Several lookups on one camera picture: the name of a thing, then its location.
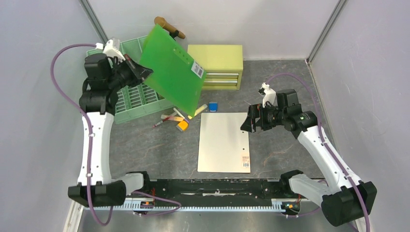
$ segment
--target blue block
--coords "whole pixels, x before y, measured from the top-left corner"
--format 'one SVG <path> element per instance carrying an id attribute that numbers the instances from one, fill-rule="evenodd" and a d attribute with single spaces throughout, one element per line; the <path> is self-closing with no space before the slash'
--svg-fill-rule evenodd
<path id="1" fill-rule="evenodd" d="M 209 103 L 208 108 L 210 112 L 216 112 L 218 110 L 218 103 L 215 101 L 212 101 Z"/>

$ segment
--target white paper pad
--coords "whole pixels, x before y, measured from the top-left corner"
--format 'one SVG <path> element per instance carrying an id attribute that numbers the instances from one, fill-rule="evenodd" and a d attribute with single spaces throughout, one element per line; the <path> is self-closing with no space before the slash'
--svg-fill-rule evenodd
<path id="1" fill-rule="evenodd" d="M 250 173 L 249 135 L 241 131 L 247 113 L 202 113 L 199 172 Z"/>

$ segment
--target green plastic crate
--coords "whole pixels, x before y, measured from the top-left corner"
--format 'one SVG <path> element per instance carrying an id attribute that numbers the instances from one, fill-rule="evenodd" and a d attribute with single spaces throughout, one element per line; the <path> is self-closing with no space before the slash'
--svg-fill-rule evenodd
<path id="1" fill-rule="evenodd" d="M 128 54 L 131 59 L 139 62 L 145 38 L 146 36 L 143 36 L 121 42 L 119 46 L 121 53 Z M 99 49 L 90 50 L 87 51 L 87 56 L 101 52 L 103 51 Z M 174 106 L 170 101 L 158 95 L 158 93 L 145 84 L 136 87 L 124 87 L 117 94 L 118 102 L 114 116 L 114 121 L 117 124 Z"/>

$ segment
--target white wall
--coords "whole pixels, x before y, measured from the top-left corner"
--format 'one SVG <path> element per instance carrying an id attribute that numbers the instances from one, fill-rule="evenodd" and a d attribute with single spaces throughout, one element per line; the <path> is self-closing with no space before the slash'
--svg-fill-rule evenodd
<path id="1" fill-rule="evenodd" d="M 108 37 L 147 35 L 156 16 L 181 44 L 242 44 L 247 59 L 305 59 L 337 0 L 89 0 Z"/>
<path id="2" fill-rule="evenodd" d="M 67 187 L 80 171 L 81 115 L 57 93 L 50 62 L 99 39 L 77 0 L 2 1 L 0 7 L 0 231 L 62 231 Z M 56 77 L 78 100 L 86 49 L 63 54 Z"/>
<path id="3" fill-rule="evenodd" d="M 409 9 L 407 0 L 349 1 L 312 63 L 340 154 L 378 189 L 379 232 L 409 230 Z"/>

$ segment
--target green clipboard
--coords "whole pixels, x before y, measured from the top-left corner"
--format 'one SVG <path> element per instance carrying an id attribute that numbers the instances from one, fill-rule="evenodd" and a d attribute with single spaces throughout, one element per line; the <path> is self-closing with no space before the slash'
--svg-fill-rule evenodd
<path id="1" fill-rule="evenodd" d="M 154 71 L 144 84 L 188 115 L 195 115 L 205 70 L 160 25 L 145 39 L 139 63 Z"/>

